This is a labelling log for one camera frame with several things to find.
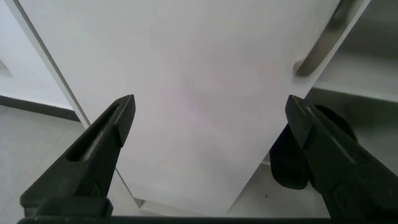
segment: white cabinet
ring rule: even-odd
[[[259,194],[243,189],[286,124],[287,97],[308,93],[369,0],[354,2],[346,28],[307,77],[295,76],[294,65],[339,0],[19,2],[89,122],[114,99],[135,95],[117,165],[134,197],[243,215],[239,207]],[[280,191],[267,169],[257,172],[268,179],[253,176],[257,187],[293,193]],[[314,212],[313,191],[300,194],[296,201]],[[281,211],[287,202],[258,205],[270,217],[311,213]]]

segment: white surface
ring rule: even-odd
[[[21,3],[90,121],[135,94],[118,163],[133,196],[200,213],[226,213],[282,131],[287,96],[305,96],[336,50],[293,76],[337,1]]]
[[[271,167],[260,165],[225,216],[314,218],[321,217],[322,215],[322,217],[327,217],[327,210],[321,208],[325,203],[322,200],[322,196],[320,196],[321,198],[317,198],[318,195],[310,184],[303,190],[287,189],[279,185],[272,177]],[[141,210],[166,216],[201,216],[198,213],[186,212],[174,207],[148,201],[141,207]]]
[[[0,95],[72,109],[3,0],[0,59],[8,68],[0,70]]]
[[[398,102],[398,1],[372,1],[316,88]]]

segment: white wall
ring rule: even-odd
[[[72,110],[57,83],[0,0],[0,95]]]

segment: gray floor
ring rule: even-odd
[[[81,123],[0,106],[0,223],[23,217],[19,197],[84,131]],[[114,215],[140,211],[115,173],[108,197]]]

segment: cabinet shelf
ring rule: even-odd
[[[314,87],[398,102],[398,17],[382,15],[397,6],[371,2]]]

